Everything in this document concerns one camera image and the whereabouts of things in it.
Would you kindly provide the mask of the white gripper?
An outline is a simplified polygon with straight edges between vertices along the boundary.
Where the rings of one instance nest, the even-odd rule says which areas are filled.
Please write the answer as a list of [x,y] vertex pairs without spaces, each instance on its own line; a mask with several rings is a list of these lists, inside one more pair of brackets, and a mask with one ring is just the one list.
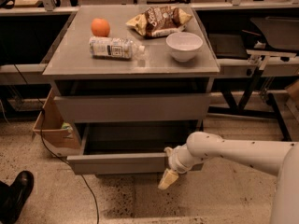
[[168,165],[171,169],[166,168],[162,179],[159,182],[158,189],[168,189],[178,180],[178,174],[189,172],[195,165],[194,156],[187,149],[186,145],[175,148],[166,147],[164,149],[168,157]]

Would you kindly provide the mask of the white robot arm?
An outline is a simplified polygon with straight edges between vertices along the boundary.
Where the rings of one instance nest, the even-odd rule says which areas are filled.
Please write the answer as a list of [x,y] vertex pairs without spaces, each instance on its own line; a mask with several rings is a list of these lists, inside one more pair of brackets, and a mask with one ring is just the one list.
[[299,224],[299,143],[257,140],[229,140],[212,133],[191,133],[186,143],[164,152],[168,167],[159,183],[168,189],[181,174],[212,158],[251,167],[274,175],[277,185],[270,224]]

